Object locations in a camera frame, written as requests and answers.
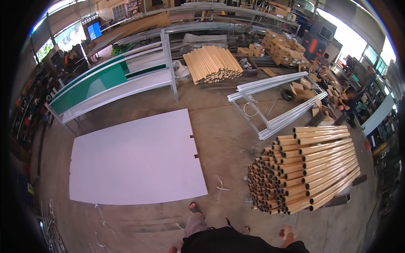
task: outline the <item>black shirt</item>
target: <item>black shirt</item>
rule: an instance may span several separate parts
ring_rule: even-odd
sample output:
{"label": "black shirt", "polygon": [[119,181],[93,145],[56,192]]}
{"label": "black shirt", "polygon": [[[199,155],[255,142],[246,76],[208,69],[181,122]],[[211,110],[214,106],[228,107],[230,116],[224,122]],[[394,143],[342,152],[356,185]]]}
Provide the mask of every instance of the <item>black shirt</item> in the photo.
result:
{"label": "black shirt", "polygon": [[181,253],[309,253],[302,241],[281,249],[260,237],[241,234],[232,227],[201,231],[183,241]]}
{"label": "black shirt", "polygon": [[346,112],[346,113],[352,113],[353,110],[355,109],[356,105],[357,105],[357,99],[349,99],[349,100],[342,100],[342,102],[347,105],[348,107],[350,107],[349,110],[343,109],[342,112]]}

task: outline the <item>sandal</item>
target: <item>sandal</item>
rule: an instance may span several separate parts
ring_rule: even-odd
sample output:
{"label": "sandal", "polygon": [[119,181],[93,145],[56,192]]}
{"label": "sandal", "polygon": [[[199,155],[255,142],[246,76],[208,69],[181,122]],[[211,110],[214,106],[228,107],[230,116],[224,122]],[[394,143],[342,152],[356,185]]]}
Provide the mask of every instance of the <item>sandal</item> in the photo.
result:
{"label": "sandal", "polygon": [[[191,204],[195,204],[195,207],[190,208],[190,205],[191,205]],[[189,210],[190,210],[192,213],[201,213],[201,212],[200,212],[200,209],[198,208],[198,206],[197,206],[197,204],[196,204],[195,202],[191,202],[190,205],[188,205],[188,206],[189,206]]]}

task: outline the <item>white sheet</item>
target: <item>white sheet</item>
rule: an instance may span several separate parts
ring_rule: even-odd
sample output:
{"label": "white sheet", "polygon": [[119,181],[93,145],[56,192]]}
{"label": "white sheet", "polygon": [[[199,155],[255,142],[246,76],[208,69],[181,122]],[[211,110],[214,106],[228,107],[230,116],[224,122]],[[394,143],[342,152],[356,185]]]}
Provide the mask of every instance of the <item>white sheet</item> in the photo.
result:
{"label": "white sheet", "polygon": [[75,138],[71,200],[152,204],[207,195],[187,109]]}

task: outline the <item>hand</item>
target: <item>hand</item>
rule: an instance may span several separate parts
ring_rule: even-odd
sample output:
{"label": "hand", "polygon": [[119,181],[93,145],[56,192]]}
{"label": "hand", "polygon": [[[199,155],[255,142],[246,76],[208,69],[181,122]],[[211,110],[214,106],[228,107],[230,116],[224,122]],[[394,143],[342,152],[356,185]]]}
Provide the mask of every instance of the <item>hand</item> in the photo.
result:
{"label": "hand", "polygon": [[293,233],[294,230],[292,226],[283,226],[282,229],[279,232],[279,237],[281,239],[287,239],[287,235]]}
{"label": "hand", "polygon": [[177,248],[175,246],[172,246],[169,248],[169,252],[168,253],[176,253],[177,252]]}

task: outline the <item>concrete floor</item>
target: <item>concrete floor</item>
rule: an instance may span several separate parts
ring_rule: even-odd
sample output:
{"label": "concrete floor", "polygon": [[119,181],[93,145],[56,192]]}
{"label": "concrete floor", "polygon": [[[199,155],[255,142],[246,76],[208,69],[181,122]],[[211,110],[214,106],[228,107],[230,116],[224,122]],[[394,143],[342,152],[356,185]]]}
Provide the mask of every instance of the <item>concrete floor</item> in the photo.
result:
{"label": "concrete floor", "polygon": [[[247,165],[260,155],[276,136],[260,141],[251,126],[229,103],[226,95],[233,89],[208,90],[191,83],[179,85],[180,103],[176,104],[169,87],[132,95],[97,108],[79,120],[77,136],[107,128],[120,123],[160,113],[188,108],[198,156],[208,188],[208,195],[194,200],[168,203],[114,206],[100,205],[109,228],[100,222],[101,215],[94,204],[69,200],[69,165],[74,135],[56,120],[45,133],[41,158],[41,175],[36,184],[36,193],[44,203],[47,213],[48,199],[52,199],[59,233],[68,252],[90,252],[90,246],[100,252],[167,252],[183,233],[176,223],[185,227],[190,213],[188,204],[195,201],[206,217],[208,226],[226,226],[225,217],[238,229],[245,225],[251,235],[260,236],[273,246],[282,241],[278,232],[282,225],[292,225],[296,239],[302,240],[310,252],[359,252],[363,247],[366,225],[376,203],[373,162],[365,149],[359,129],[350,130],[354,140],[362,174],[368,180],[351,190],[352,200],[345,205],[321,208],[314,212],[304,210],[293,215],[269,215],[251,210],[249,189],[243,181]],[[278,88],[255,95],[257,106],[266,111]],[[268,119],[276,117],[297,106],[279,98]],[[310,112],[280,131],[278,135],[291,133],[292,126],[306,124]],[[256,117],[257,127],[262,130]],[[217,201],[219,182],[224,187]],[[106,247],[97,245],[97,239]]]}

